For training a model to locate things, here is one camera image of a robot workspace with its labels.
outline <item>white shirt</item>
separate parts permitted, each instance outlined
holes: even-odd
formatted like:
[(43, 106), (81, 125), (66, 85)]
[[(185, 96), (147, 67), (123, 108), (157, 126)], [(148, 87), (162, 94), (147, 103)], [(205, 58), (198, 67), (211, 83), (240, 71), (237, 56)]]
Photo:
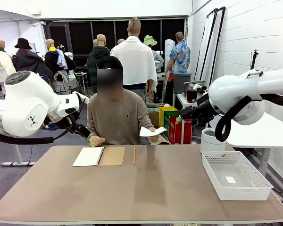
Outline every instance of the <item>white shirt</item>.
[(11, 57), (8, 53), (0, 51), (0, 82), (5, 82), (8, 76), (16, 73)]
[(157, 74), (152, 50), (139, 38), (129, 36), (111, 50), (111, 56), (118, 58), (122, 63), (124, 85), (147, 83), (148, 80), (153, 80), (151, 89), (156, 92)]

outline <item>white tray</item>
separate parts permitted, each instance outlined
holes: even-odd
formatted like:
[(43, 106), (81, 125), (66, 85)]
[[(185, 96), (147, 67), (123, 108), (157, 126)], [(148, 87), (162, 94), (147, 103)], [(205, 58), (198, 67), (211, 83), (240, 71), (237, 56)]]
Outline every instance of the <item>white tray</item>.
[(202, 152), (202, 164), (220, 200), (266, 200), (273, 188), (241, 152)]

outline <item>black coat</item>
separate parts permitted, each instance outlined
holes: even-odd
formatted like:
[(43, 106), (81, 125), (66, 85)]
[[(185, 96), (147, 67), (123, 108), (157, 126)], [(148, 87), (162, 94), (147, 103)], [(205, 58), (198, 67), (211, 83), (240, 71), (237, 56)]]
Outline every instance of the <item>black coat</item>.
[(105, 56), (110, 56), (110, 49), (104, 46), (95, 46), (93, 47), (93, 51), (89, 54), (87, 59), (87, 71), (94, 92), (97, 92), (98, 85), (98, 74), (96, 64), (102, 57)]
[(13, 56), (13, 64), (16, 71), (31, 71), (39, 75), (53, 76), (52, 71), (46, 66), (45, 62), (32, 51), (18, 51)]
[[(64, 54), (65, 61), (68, 67), (68, 70), (75, 69), (75, 63)], [(45, 54), (45, 64), (48, 66), (48, 68), (52, 71), (53, 74), (57, 73), (58, 71), (64, 70), (62, 67), (59, 67), (57, 65), (58, 62), (58, 54), (47, 52)]]

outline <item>hand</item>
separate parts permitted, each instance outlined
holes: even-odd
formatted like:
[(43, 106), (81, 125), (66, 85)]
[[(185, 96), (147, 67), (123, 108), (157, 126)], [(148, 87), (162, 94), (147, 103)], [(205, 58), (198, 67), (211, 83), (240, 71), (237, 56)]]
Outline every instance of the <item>hand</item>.
[[(150, 130), (151, 132), (154, 132), (156, 129), (155, 129), (154, 127), (152, 127), (152, 128), (149, 128), (149, 130)], [(159, 138), (159, 134), (158, 134), (158, 135), (155, 135), (155, 136), (147, 137), (147, 139), (148, 139), (150, 142), (152, 142), (152, 143), (157, 142), (157, 141), (158, 141), (158, 138)]]
[(57, 76), (58, 76), (58, 74), (55, 74), (55, 75), (53, 76), (53, 79), (54, 79), (55, 81), (58, 81), (58, 80), (57, 80)]
[(97, 147), (102, 145), (106, 141), (105, 138), (101, 138), (99, 136), (92, 136), (89, 139), (89, 145), (90, 147)]

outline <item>yellow pencil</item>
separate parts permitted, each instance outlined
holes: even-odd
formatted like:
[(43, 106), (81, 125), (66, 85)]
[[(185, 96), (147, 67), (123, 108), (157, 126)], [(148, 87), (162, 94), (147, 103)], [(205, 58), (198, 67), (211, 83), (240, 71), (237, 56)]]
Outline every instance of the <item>yellow pencil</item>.
[(134, 149), (134, 153), (133, 153), (133, 165), (135, 165), (135, 158), (136, 158), (136, 151)]

